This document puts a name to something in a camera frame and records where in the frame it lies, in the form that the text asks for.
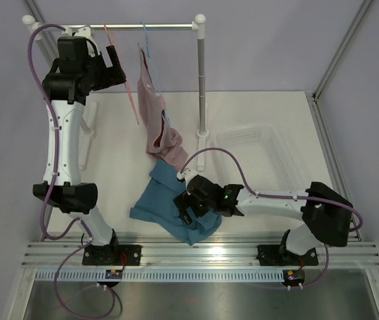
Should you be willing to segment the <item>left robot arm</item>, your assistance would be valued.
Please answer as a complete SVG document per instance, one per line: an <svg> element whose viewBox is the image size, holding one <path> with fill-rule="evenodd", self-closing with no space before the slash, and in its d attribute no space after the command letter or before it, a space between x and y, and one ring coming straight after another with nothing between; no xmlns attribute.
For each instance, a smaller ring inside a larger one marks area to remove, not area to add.
<svg viewBox="0 0 379 320"><path fill-rule="evenodd" d="M89 93L120 85L126 76L113 46L107 47L112 61L108 67L91 37L63 36L57 44L59 56L41 84L47 100L49 151L43 181L33 186L33 195L80 224L87 236L84 265L124 265L117 234L97 207L97 185L81 180L79 145Z"/></svg>

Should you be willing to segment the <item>left aluminium frame post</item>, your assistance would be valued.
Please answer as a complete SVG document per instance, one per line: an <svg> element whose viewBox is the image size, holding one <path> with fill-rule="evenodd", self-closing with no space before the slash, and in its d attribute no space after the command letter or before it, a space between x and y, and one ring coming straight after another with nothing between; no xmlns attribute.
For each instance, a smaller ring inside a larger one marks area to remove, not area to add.
<svg viewBox="0 0 379 320"><path fill-rule="evenodd" d="M41 9L40 1L22 1L26 9L26 14L22 18L22 23L28 28L30 37L34 34L35 30L44 24L48 23L45 14ZM40 31L31 45L32 56L32 69L37 74L39 84L42 84L42 80L49 72L54 60L58 57L56 37L54 33L58 31L56 28L52 30L44 29ZM46 64L45 70L41 69L41 64L35 62L35 51L38 50Z"/></svg>

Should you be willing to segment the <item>aluminium frame post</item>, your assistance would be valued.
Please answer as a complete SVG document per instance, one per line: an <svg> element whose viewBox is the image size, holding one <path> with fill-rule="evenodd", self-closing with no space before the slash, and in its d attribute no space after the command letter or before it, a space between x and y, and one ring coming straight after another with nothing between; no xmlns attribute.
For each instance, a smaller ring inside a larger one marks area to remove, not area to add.
<svg viewBox="0 0 379 320"><path fill-rule="evenodd" d="M341 60L343 59L346 51L348 50L353 38L358 32L363 20L366 18L372 5L375 3L374 0L363 0L357 9L354 17L352 18L342 40L340 41L337 50L334 52L332 59L330 60L323 76L320 79L319 84L312 93L312 100L317 103L320 96L324 92L327 84L331 80L333 74L336 72Z"/></svg>
<svg viewBox="0 0 379 320"><path fill-rule="evenodd" d="M34 34L35 30L44 24L48 23L45 14L41 9L40 1L22 1L26 9L26 14L22 18L22 23L28 28L30 37ZM56 28L52 30L44 29L40 31L31 45L32 56L32 69L37 74L39 84L42 84L42 80L49 72L54 60L58 57L56 37L54 33L58 31ZM45 70L41 69L41 64L35 62L35 51L38 50L46 64Z"/></svg>

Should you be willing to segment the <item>aluminium mounting rail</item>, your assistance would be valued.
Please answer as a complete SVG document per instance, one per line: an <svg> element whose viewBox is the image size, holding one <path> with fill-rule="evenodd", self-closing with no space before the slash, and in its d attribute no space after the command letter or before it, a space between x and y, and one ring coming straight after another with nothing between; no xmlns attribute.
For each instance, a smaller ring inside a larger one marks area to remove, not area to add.
<svg viewBox="0 0 379 320"><path fill-rule="evenodd" d="M140 245L141 267L201 269L254 269L258 245L277 244L278 233L213 235L193 246L166 235L138 236L119 233L120 245ZM24 267L54 267L78 249L81 238L75 232L59 241L33 241L25 250ZM333 269L379 269L379 250L375 243L350 236L345 247L316 248L319 263L329 262Z"/></svg>

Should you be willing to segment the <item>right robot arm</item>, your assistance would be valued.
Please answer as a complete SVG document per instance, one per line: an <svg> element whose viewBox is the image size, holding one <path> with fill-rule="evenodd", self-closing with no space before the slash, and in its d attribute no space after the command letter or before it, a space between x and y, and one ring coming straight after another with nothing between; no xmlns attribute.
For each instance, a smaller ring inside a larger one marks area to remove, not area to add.
<svg viewBox="0 0 379 320"><path fill-rule="evenodd" d="M185 186L173 201L186 224L195 217L217 213L223 217L275 216L301 221L284 232L278 245L258 245L261 266L317 266L316 247L345 247L351 232L352 204L321 182L301 191L270 195L251 191L241 184L224 187L190 169L177 173Z"/></svg>

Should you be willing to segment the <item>mauve tank top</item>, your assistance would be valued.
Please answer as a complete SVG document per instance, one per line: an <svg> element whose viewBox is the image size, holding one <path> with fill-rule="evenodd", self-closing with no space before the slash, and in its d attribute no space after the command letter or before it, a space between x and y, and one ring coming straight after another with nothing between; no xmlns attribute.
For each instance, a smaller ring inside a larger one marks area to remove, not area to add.
<svg viewBox="0 0 379 320"><path fill-rule="evenodd" d="M162 159L177 171L182 169L188 158L183 149L183 138L180 133L164 126L161 117L161 106L157 105L155 96L149 89L149 80L143 66L143 52L139 49L140 77L137 82L139 114L147 131L145 151L151 157Z"/></svg>

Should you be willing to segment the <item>metal clothes rack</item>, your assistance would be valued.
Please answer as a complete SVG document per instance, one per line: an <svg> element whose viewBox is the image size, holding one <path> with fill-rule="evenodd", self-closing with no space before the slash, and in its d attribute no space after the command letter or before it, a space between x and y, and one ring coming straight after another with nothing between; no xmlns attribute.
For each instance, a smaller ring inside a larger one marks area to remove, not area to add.
<svg viewBox="0 0 379 320"><path fill-rule="evenodd" d="M198 14L187 27L197 34L198 49L198 90L199 90L199 128L198 151L193 157L183 149L183 138L170 126L165 110L165 100L157 94L155 71L145 48L138 49L140 77L137 83L136 120L147 129L146 152L162 159L177 171L184 170L193 158L200 155L206 145L208 129L205 125L205 84L204 84L204 38L206 17ZM53 61L50 72L43 80L37 76L33 65L33 42L40 32L50 29L51 24L42 25L35 18L26 15L23 24L31 36L27 48L29 67L35 83L46 102L49 116L49 149L46 179L59 179L60 183L72 184L79 180L79 141L80 128L87 97L93 91L100 91L127 83L117 48L109 45L106 50L111 66L106 66L103 53L93 39L90 26L77 30L56 26L63 32L58 38L59 56Z"/></svg>

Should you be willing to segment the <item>pink wire hanger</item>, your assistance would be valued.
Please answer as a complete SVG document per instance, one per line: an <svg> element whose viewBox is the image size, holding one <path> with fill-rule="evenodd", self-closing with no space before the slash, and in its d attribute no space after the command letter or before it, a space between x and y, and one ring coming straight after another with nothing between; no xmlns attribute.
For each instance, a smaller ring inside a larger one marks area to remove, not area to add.
<svg viewBox="0 0 379 320"><path fill-rule="evenodd" d="M103 28L104 28L104 30L105 30L105 32L107 34L109 43L114 46L114 48L115 48L115 50L117 52L117 56L120 59L121 56L120 56L120 53L119 53L119 47L117 46L117 42L115 40L115 36L113 35L113 33L111 31L109 31L109 29L108 29L108 27L106 26L105 23L103 24ZM128 81L125 82L125 89L126 89L127 96L129 98L129 102L130 102L130 105L132 107L132 110L133 110L133 113L134 113L134 116L135 116L135 119L136 119L136 122L137 122L137 125L139 125L140 124L139 116L138 116L138 113L137 113L137 110L136 110L136 107L135 107L135 102L134 102L133 95L131 93L131 89L130 89Z"/></svg>

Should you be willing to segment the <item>right aluminium frame post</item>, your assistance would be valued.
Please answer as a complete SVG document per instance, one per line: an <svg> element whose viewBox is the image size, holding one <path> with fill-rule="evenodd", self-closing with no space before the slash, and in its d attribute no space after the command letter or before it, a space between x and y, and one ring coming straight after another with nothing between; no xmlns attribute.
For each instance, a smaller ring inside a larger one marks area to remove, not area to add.
<svg viewBox="0 0 379 320"><path fill-rule="evenodd" d="M330 60L323 76L320 79L319 84L312 93L312 100L317 103L320 96L324 92L327 84L331 80L333 74L336 72L341 60L343 59L346 51L348 50L353 38L358 32L363 20L366 18L372 5L375 3L374 0L363 0L357 9L354 17L352 18L342 40L340 41L337 50L334 52L332 59Z"/></svg>

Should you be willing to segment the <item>white plastic basket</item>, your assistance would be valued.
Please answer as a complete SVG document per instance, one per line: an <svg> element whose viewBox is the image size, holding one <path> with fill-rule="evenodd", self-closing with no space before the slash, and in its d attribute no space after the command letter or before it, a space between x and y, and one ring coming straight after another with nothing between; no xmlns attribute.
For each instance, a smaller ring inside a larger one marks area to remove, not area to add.
<svg viewBox="0 0 379 320"><path fill-rule="evenodd" d="M255 191L271 194L304 188L281 134L269 123L224 129L215 133L211 146L233 154Z"/></svg>

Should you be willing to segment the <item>teal tank top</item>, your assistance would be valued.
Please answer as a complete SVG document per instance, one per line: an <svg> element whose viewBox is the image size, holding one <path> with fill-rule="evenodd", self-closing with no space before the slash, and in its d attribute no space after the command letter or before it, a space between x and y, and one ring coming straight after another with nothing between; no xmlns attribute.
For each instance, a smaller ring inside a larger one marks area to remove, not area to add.
<svg viewBox="0 0 379 320"><path fill-rule="evenodd" d="M130 218L156 223L188 245L205 240L220 227L222 216L213 211L196 217L193 210L188 208L187 213L191 219L189 224L179 217L173 199L185 190L185 185L177 181L174 167L159 159L149 176L151 180L146 189L130 209Z"/></svg>

